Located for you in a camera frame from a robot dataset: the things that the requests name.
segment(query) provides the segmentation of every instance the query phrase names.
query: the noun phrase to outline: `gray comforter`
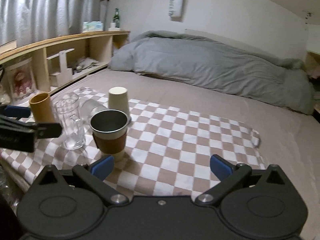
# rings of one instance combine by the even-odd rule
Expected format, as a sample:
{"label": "gray comforter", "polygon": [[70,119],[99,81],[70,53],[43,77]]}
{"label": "gray comforter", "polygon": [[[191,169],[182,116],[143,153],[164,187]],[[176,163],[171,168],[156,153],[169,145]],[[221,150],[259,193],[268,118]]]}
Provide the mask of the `gray comforter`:
{"label": "gray comforter", "polygon": [[112,57],[110,69],[154,74],[288,107],[313,112],[313,88],[298,59],[250,53],[205,37],[166,31],[146,32]]}

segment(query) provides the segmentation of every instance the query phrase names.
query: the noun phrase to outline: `wooden cabinet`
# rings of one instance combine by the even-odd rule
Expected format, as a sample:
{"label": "wooden cabinet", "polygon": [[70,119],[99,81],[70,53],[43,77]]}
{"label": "wooden cabinet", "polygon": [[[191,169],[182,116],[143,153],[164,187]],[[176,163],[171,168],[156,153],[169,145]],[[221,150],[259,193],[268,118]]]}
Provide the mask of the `wooden cabinet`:
{"label": "wooden cabinet", "polygon": [[[1,54],[0,64],[30,53],[37,89],[53,94],[74,81],[105,68],[111,60],[113,46],[117,49],[123,46],[129,33],[129,31],[89,32],[39,41]],[[72,48],[74,50],[66,54],[68,64],[81,57],[90,57],[99,61],[99,65],[72,75],[71,80],[59,87],[51,86],[49,74],[58,69],[60,64],[59,57],[51,59],[50,64],[47,57]]]}
{"label": "wooden cabinet", "polygon": [[307,51],[305,60],[305,70],[310,73],[320,68],[320,53]]}

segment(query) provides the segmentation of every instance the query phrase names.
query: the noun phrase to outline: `green glass bottle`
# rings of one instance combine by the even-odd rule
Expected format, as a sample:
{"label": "green glass bottle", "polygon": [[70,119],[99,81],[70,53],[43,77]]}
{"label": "green glass bottle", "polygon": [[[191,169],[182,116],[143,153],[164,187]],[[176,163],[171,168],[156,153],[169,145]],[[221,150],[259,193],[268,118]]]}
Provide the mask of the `green glass bottle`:
{"label": "green glass bottle", "polygon": [[119,16],[119,9],[116,8],[115,15],[113,17],[112,22],[116,23],[116,28],[120,28],[120,16]]}

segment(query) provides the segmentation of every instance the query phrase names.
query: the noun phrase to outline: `glass handle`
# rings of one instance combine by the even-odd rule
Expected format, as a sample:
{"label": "glass handle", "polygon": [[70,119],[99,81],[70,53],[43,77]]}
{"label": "glass handle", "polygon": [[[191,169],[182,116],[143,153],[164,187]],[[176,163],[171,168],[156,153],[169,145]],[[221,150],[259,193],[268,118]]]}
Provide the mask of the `glass handle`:
{"label": "glass handle", "polygon": [[82,125],[82,121],[81,119],[76,116],[75,114],[70,116],[70,118],[76,123],[77,125],[77,128],[78,128],[78,131],[77,131],[77,134],[81,132],[81,125]]}

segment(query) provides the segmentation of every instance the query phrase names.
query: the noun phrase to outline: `gray curtain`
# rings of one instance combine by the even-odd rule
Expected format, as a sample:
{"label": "gray curtain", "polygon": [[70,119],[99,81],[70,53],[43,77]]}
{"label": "gray curtain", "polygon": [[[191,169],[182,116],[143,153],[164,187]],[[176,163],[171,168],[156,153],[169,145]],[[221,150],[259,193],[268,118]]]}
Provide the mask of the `gray curtain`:
{"label": "gray curtain", "polygon": [[82,22],[106,26],[108,0],[0,0],[0,45],[33,42],[82,32]]}

